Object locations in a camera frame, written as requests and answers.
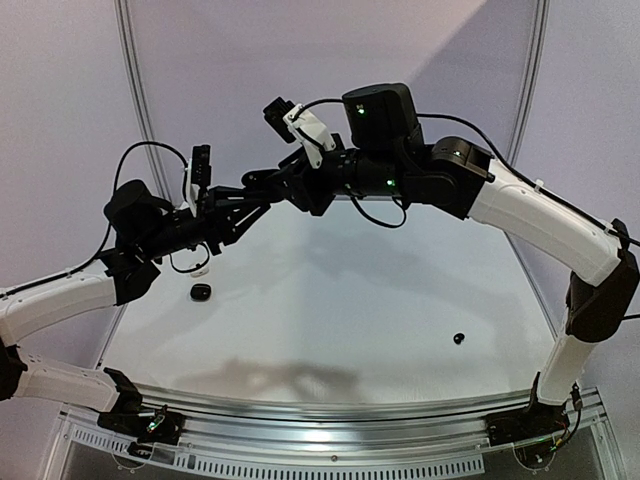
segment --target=vented metal panel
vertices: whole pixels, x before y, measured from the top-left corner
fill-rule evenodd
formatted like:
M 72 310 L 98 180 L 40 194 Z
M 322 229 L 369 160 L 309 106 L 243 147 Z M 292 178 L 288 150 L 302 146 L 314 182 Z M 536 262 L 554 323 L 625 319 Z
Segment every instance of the vented metal panel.
M 119 435 L 85 426 L 73 427 L 74 442 L 111 452 L 117 457 L 139 462 L 140 459 L 127 454 L 130 440 Z M 482 455 L 463 456 L 447 461 L 416 462 L 399 467 L 304 467 L 247 464 L 217 459 L 202 453 L 177 453 L 172 462 L 149 460 L 148 464 L 181 470 L 188 473 L 224 478 L 253 480 L 420 480 L 460 478 L 484 473 Z

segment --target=small black object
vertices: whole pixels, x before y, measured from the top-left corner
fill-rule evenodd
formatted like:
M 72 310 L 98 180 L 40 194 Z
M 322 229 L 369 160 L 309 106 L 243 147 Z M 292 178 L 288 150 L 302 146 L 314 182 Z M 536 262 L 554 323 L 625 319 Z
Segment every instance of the small black object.
M 197 302 L 204 302 L 209 300 L 211 296 L 211 286 L 206 283 L 196 283 L 191 287 L 191 298 Z
M 202 196 L 211 184 L 211 145 L 199 145 L 193 147 L 191 154 L 191 184 L 200 187 Z

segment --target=robotic arm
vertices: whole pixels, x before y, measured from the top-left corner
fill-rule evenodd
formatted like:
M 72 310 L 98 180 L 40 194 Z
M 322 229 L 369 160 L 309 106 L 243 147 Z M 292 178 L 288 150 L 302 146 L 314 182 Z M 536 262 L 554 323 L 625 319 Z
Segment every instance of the robotic arm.
M 277 169 L 245 174 L 243 188 L 209 189 L 209 147 L 195 147 L 188 208 L 153 197 L 140 180 L 128 182 L 104 209 L 117 234 L 115 248 L 53 282 L 0 291 L 0 400 L 37 396 L 74 403 L 102 412 L 99 425 L 141 442 L 177 443 L 184 418 L 166 407 L 145 411 L 121 372 L 54 362 L 17 343 L 73 315 L 140 298 L 163 256 L 200 243 L 220 254 L 221 245 L 235 243 L 273 203 L 287 200 L 322 216 L 336 195 L 354 201 L 373 195 L 392 197 L 405 210 L 429 204 L 493 225 L 571 268 L 566 328 L 534 381 L 529 405 L 487 417 L 492 444 L 552 433 L 558 421 L 568 424 L 564 406 L 572 385 L 593 347 L 619 327 L 640 281 L 624 224 L 615 220 L 602 230 L 461 138 L 425 145 L 405 85 L 373 85 L 331 101 L 344 104 L 355 148 L 344 148 L 308 107 L 277 99 L 265 108 L 265 119 L 285 141 L 302 144 Z

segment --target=black cable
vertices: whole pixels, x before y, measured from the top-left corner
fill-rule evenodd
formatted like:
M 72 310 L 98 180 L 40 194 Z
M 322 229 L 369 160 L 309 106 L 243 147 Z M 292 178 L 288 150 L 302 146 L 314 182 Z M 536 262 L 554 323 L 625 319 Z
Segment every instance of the black cable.
M 182 199 L 187 201 L 187 169 L 184 169 L 184 175 L 182 175 Z
M 298 132 L 300 135 L 302 135 L 305 138 L 305 140 L 309 141 L 310 143 L 312 143 L 313 145 L 318 147 L 318 150 L 320 150 L 321 153 L 325 152 L 324 146 L 320 142 L 317 142 L 316 140 L 311 138 L 309 135 L 307 135 L 304 132 L 304 130 L 302 130 L 300 127 L 296 128 L 296 132 Z
M 402 205 L 398 204 L 395 199 L 393 199 L 394 200 L 393 203 L 398 205 L 398 207 L 400 207 L 400 210 L 402 210 L 402 221 L 394 225 L 392 223 L 386 223 L 386 222 L 383 222 L 382 220 L 378 220 L 377 218 L 373 218 L 371 215 L 369 215 L 367 212 L 364 211 L 364 209 L 362 208 L 362 206 L 360 205 L 358 200 L 356 200 L 355 197 L 349 197 L 349 198 L 351 199 L 351 203 L 353 203 L 353 206 L 356 207 L 356 210 L 358 210 L 358 213 L 360 213 L 360 215 L 362 215 L 364 218 L 369 220 L 371 223 L 378 225 L 379 227 L 400 228 L 407 221 L 407 211 L 404 209 Z
M 298 110 L 295 115 L 293 116 L 293 118 L 291 119 L 291 122 L 295 122 L 300 115 L 302 114 L 302 112 L 304 112 L 305 110 L 308 110 L 311 107 L 315 107 L 316 105 L 322 105 L 323 103 L 344 103 L 342 101 L 341 98 L 321 98 L 320 100 L 314 100 L 313 102 L 309 102 L 306 105 L 303 105 L 302 108 L 300 108 L 300 110 Z
M 118 162 L 118 167 L 116 168 L 116 174 L 115 177 L 113 179 L 113 190 L 111 192 L 111 194 L 113 195 L 115 193 L 115 191 L 118 188 L 118 182 L 120 181 L 120 172 L 122 171 L 122 166 L 124 165 L 124 161 L 126 160 L 127 156 L 136 148 L 141 147 L 141 146 L 146 146 L 146 145 L 154 145 L 156 147 L 160 147 L 160 148 L 165 148 L 167 150 L 169 150 L 170 152 L 176 154 L 178 156 L 178 158 L 180 159 L 180 161 L 182 162 L 183 166 L 186 168 L 187 167 L 187 160 L 184 158 L 184 156 L 175 148 L 173 148 L 170 145 L 167 145 L 165 143 L 161 143 L 161 142 L 156 142 L 153 140 L 144 140 L 142 142 L 137 142 L 134 143 L 133 145 L 131 145 L 129 148 L 127 148 L 125 150 L 125 152 L 122 154 L 122 157 L 120 158 L 120 161 Z M 35 282 L 30 282 L 30 283 L 25 283 L 24 285 L 20 285 L 19 287 L 16 287 L 12 290 L 9 290 L 7 292 L 5 292 L 3 295 L 0 295 L 0 298 L 4 298 L 4 297 L 8 297 L 9 295 L 15 295 L 16 293 L 20 293 L 24 290 L 27 290 L 29 288 L 34 288 L 34 287 L 39 287 L 40 285 L 44 285 L 47 284 L 49 282 L 53 282 L 55 280 L 60 280 L 61 278 L 64 278 L 68 275 L 74 275 L 78 272 L 80 272 L 81 270 L 84 270 L 85 268 L 87 268 L 89 265 L 91 265 L 96 258 L 98 258 L 98 255 L 100 255 L 100 253 L 102 253 L 102 249 L 105 247 L 105 245 L 107 244 L 107 240 L 109 239 L 109 234 L 111 233 L 111 225 L 107 225 L 107 231 L 104 234 L 104 238 L 102 239 L 102 242 L 100 243 L 100 246 L 98 247 L 98 249 L 96 250 L 96 252 L 91 255 L 91 257 L 89 257 L 88 260 L 86 260 L 84 263 L 82 263 L 81 265 L 78 265 L 77 267 L 69 270 L 69 272 L 61 272 L 58 273 L 56 275 L 52 275 L 50 277 L 45 277 L 45 278 L 41 278 L 39 280 L 36 280 Z
M 180 269 L 177 268 L 174 264 L 173 264 L 173 255 L 169 254 L 169 263 L 171 263 L 171 268 L 173 268 L 176 272 L 178 273 L 193 273 L 193 272 L 197 272 L 198 270 L 200 270 L 202 267 L 204 267 L 205 265 L 207 265 L 209 263 L 209 260 L 211 259 L 211 252 L 209 251 L 209 247 L 207 247 L 204 243 L 199 243 L 198 246 L 203 246 L 204 249 L 207 251 L 207 258 L 204 259 L 204 262 L 202 263 L 196 263 L 196 265 L 192 268 L 187 268 L 187 269 Z
M 435 119 L 442 119 L 442 120 L 451 120 L 453 122 L 458 122 L 458 123 L 461 123 L 462 125 L 465 125 L 465 126 L 469 127 L 471 130 L 476 132 L 485 141 L 485 143 L 493 151 L 493 154 L 496 156 L 496 158 L 498 160 L 500 160 L 500 162 L 504 165 L 504 167 L 507 170 L 509 170 L 519 180 L 521 180 L 522 182 L 526 183 L 531 188 L 536 188 L 537 187 L 535 182 L 531 181 L 529 178 L 524 176 L 522 173 L 518 172 L 513 166 L 511 166 L 509 163 L 507 163 L 505 157 L 502 155 L 502 153 L 500 153 L 500 150 L 498 150 L 498 148 L 491 141 L 491 139 L 487 136 L 487 134 L 485 134 L 482 130 L 480 130 L 479 127 L 477 127 L 476 125 L 474 125 L 470 121 L 465 120 L 464 118 L 456 117 L 454 115 L 446 115 L 446 114 L 443 114 L 443 113 L 418 113 L 416 116 L 419 117 L 419 118 L 435 118 Z M 557 196 L 556 194 L 554 194 L 553 192 L 547 190 L 546 188 L 539 188 L 538 190 L 542 194 L 544 194 L 547 197 L 549 197 L 551 200 L 559 203 L 560 205 L 568 208 L 572 212 L 578 214 L 579 216 L 581 216 L 581 217 L 585 218 L 586 220 L 588 220 L 589 222 L 593 223 L 599 229 L 601 229 L 601 230 L 603 230 L 605 232 L 608 231 L 608 233 L 610 233 L 611 235 L 613 235 L 615 237 L 618 237 L 621 240 L 625 240 L 625 241 L 627 241 L 629 243 L 632 243 L 635 246 L 640 247 L 640 241 L 639 240 L 631 238 L 628 235 L 625 235 L 624 233 L 618 232 L 617 230 L 612 230 L 612 229 L 608 230 L 607 227 L 602 222 L 600 222 L 596 218 L 592 217 L 591 215 L 589 215 L 584 210 L 581 210 L 580 208 L 576 207 L 572 203 L 569 203 L 565 199 L 563 199 L 563 198 Z
M 571 440 L 573 438 L 573 436 L 578 431 L 578 428 L 580 427 L 580 420 L 582 420 L 582 410 L 578 410 L 578 417 L 576 418 L 576 425 L 575 425 L 575 427 L 573 427 L 573 430 L 571 430 L 571 433 L 569 434 L 567 439 L 566 440 L 562 440 L 562 442 L 560 444 L 558 444 L 555 447 L 553 447 L 551 449 L 552 452 L 557 452 L 562 447 L 564 447 L 567 443 L 569 443 L 569 440 Z
M 560 437 L 560 439 L 563 439 L 569 433 L 569 425 L 567 425 L 566 423 L 561 423 L 561 422 L 556 422 L 556 423 L 558 425 L 560 425 L 564 429 L 564 431 L 562 432 L 562 436 Z

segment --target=white backdrop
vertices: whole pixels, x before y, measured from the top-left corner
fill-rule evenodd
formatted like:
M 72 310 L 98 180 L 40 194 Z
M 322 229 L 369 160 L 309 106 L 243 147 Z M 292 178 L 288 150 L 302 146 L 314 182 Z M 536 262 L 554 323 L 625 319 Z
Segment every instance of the white backdrop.
M 531 116 L 516 166 L 640 237 L 640 3 L 553 2 Z M 569 271 L 519 242 L 556 320 Z M 636 257 L 640 250 L 633 250 Z M 640 311 L 636 295 L 630 312 Z M 640 322 L 596 348 L 585 383 L 600 388 L 630 478 L 640 478 Z
M 212 144 L 214 183 L 237 185 L 291 151 L 262 118 L 297 102 L 401 81 L 418 111 L 460 115 L 506 152 L 535 2 L 512 0 L 153 0 L 132 2 L 133 29 L 158 139 Z M 315 112 L 350 143 L 342 107 Z M 425 139 L 473 132 L 424 125 Z M 180 177 L 169 172 L 174 191 Z
M 105 232 L 120 155 L 138 126 L 111 2 L 0 2 L 0 285 L 76 265 Z M 122 178 L 148 177 L 132 155 Z M 95 365 L 113 310 L 83 315 L 22 342 Z M 0 403 L 0 478 L 30 480 L 46 458 L 54 402 Z

